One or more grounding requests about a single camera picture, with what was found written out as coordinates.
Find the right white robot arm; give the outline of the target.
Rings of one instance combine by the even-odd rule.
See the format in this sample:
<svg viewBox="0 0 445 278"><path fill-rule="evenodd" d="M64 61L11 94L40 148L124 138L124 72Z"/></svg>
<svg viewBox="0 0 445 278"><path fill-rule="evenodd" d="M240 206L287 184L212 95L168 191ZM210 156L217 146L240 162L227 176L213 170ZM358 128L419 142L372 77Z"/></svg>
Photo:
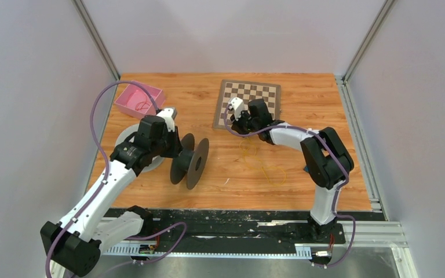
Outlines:
<svg viewBox="0 0 445 278"><path fill-rule="evenodd" d="M301 151L304 170L315 183L315 196L308 218L309 237L322 242L331 234L337 220L337 202L342 187L349 182L354 162L332 127L305 129L274 119L262 99L247 105L239 97L228 101L225 112L232 111L227 130L239 137L258 136L261 141Z"/></svg>

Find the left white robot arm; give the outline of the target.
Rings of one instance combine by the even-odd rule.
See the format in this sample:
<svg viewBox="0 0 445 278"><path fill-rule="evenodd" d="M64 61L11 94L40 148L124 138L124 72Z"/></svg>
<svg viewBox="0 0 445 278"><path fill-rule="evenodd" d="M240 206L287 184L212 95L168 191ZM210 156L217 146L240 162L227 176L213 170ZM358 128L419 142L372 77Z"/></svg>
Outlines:
<svg viewBox="0 0 445 278"><path fill-rule="evenodd" d="M57 223L40 230L46 252L45 276L52 277L55 262L78 277L92 271L101 255L136 235L149 239L154 224L146 209L133 206L117 219L101 225L104 214L119 194L148 167L153 158L178 158L182 151L174 110L166 108L140 120L138 130L118 144L111 156L101 154L105 168L85 196Z"/></svg>

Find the black cable spool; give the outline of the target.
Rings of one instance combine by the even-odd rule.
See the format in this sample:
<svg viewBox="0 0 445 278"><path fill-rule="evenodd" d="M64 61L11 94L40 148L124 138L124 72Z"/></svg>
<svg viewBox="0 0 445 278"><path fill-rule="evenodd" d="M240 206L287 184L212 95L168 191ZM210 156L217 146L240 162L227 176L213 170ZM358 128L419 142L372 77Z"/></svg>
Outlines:
<svg viewBox="0 0 445 278"><path fill-rule="evenodd" d="M180 183L186 177L187 189L192 190L199 182L209 153L210 141L203 138L195 146L195 137L192 133L186 134L181 140L182 151L174 158L170 167L170 182Z"/></svg>

